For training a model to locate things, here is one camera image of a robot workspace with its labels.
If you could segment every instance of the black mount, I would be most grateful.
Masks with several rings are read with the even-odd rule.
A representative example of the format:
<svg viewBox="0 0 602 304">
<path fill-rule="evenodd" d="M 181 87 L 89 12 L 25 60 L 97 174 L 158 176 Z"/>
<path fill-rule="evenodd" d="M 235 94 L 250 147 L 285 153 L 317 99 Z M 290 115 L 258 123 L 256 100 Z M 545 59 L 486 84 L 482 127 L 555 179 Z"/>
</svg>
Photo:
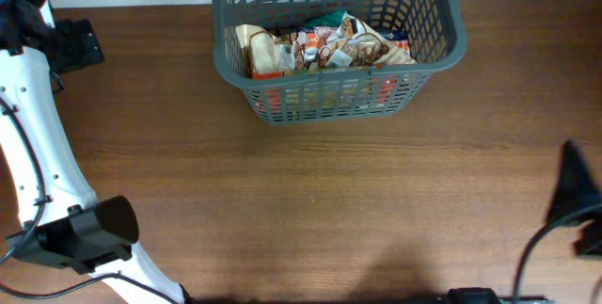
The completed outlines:
<svg viewBox="0 0 602 304">
<path fill-rule="evenodd" d="M 117 259 L 132 258 L 131 246 L 138 241 L 139 231 L 134 209 L 125 197 L 86 210 L 72 206 L 68 212 L 65 218 L 38 226 L 15 258 L 59 269 L 70 267 L 80 275 Z M 17 244 L 23 235 L 9 236 L 8 246 Z"/>
<path fill-rule="evenodd" d="M 562 146 L 561 171 L 554 199 L 547 213 L 547 223 L 589 206 L 602 204 L 602 194 L 595 185 L 578 148 L 570 140 Z M 592 221 L 581 230 L 574 244 L 580 258 L 602 259 L 602 210 L 580 216 L 567 227 Z"/>
<path fill-rule="evenodd" d="M 496 293 L 484 288 L 452 289 L 448 298 L 451 304 L 500 304 Z"/>
<path fill-rule="evenodd" d="M 0 50 L 17 56 L 24 46 L 42 51 L 57 74 L 104 62 L 88 20 L 63 20 L 52 28 L 41 16 L 40 0 L 0 0 Z"/>
</svg>

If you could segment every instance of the gray plastic basket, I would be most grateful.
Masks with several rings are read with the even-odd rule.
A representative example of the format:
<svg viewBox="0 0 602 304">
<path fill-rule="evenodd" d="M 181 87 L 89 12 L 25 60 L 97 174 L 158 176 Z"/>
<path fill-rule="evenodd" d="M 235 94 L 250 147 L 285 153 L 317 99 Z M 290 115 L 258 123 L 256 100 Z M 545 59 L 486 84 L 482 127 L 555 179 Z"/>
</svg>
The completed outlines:
<svg viewBox="0 0 602 304">
<path fill-rule="evenodd" d="M 338 10 L 371 27 L 404 29 L 418 64 L 368 71 L 317 73 L 253 80 L 235 27 L 271 32 Z M 214 64 L 240 88 L 256 114 L 272 123 L 390 115 L 404 108 L 433 72 L 464 56 L 467 36 L 457 0 L 214 0 Z"/>
</svg>

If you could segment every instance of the green package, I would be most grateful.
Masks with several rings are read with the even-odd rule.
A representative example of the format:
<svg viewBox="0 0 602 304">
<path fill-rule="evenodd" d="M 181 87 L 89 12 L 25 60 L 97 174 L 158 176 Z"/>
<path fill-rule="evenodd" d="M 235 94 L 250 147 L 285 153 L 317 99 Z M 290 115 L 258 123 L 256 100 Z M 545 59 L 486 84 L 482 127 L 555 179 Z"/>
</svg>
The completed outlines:
<svg viewBox="0 0 602 304">
<path fill-rule="evenodd" d="M 337 12 L 332 12 L 322 17 L 314 18 L 308 20 L 305 24 L 305 27 L 317 27 L 317 26 L 329 26 L 329 27 L 339 27 L 342 23 L 342 16 L 345 13 L 348 13 L 346 10 L 340 10 Z"/>
</svg>

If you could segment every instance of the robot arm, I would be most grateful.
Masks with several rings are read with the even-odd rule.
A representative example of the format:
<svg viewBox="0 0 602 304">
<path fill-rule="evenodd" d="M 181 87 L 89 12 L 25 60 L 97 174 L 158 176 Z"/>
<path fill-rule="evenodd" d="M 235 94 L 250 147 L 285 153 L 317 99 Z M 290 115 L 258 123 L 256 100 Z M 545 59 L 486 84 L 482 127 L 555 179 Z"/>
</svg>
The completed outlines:
<svg viewBox="0 0 602 304">
<path fill-rule="evenodd" d="M 61 56 L 57 50 L 60 41 L 53 39 L 55 23 L 48 3 L 31 16 L 21 13 L 17 21 L 9 20 L 8 17 L 20 12 L 16 7 L 20 4 L 27 2 L 0 0 L 0 97 L 10 108 L 2 108 L 0 145 L 17 190 L 19 219 L 24 228 L 30 226 L 36 216 L 36 203 L 45 201 L 45 208 L 32 238 L 14 256 L 35 264 L 71 267 L 80 274 L 102 278 L 129 303 L 183 303 L 187 297 L 183 288 L 158 269 L 138 242 L 137 222 L 130 203 L 123 197 L 98 202 L 75 162 L 57 115 L 49 72 L 51 69 L 56 72 L 57 66 L 66 72 L 78 65 L 102 60 L 100 47 L 94 46 L 96 39 L 88 32 L 91 29 L 87 30 L 86 23 L 68 22 L 62 26 L 77 31 L 75 38 L 71 32 L 71 40 L 79 41 L 81 47 L 92 46 L 97 50 L 86 52 L 84 56 L 78 54 L 78 65 L 73 66 L 70 63 L 73 58 Z M 8 113 L 17 118 L 24 134 L 15 127 Z M 38 176 L 22 135 L 27 137 L 37 157 L 46 200 L 39 199 Z M 24 232 L 12 235 L 8 244 L 14 246 L 23 235 Z M 106 277 L 111 274 L 133 281 Z M 171 300 L 161 298 L 145 286 Z"/>
</svg>

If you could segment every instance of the wooden table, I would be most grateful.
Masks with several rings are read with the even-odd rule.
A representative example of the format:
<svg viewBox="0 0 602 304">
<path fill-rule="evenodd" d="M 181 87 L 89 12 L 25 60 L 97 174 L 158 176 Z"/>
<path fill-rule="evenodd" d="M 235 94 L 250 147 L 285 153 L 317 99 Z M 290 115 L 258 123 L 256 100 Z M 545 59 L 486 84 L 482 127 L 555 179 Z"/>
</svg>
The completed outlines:
<svg viewBox="0 0 602 304">
<path fill-rule="evenodd" d="M 567 138 L 602 183 L 602 0 L 461 7 L 465 59 L 406 110 L 291 127 L 257 119 L 216 73 L 211 8 L 57 10 L 89 18 L 106 54 L 64 77 L 58 113 L 99 198 L 132 202 L 146 250 L 194 297 L 508 295 Z M 6 164 L 0 180 L 6 235 Z M 524 294 L 589 303 L 602 264 L 572 256 L 577 237 L 538 247 Z M 85 277 L 11 261 L 1 279 L 47 292 Z M 54 302 L 121 301 L 99 284 Z"/>
</svg>

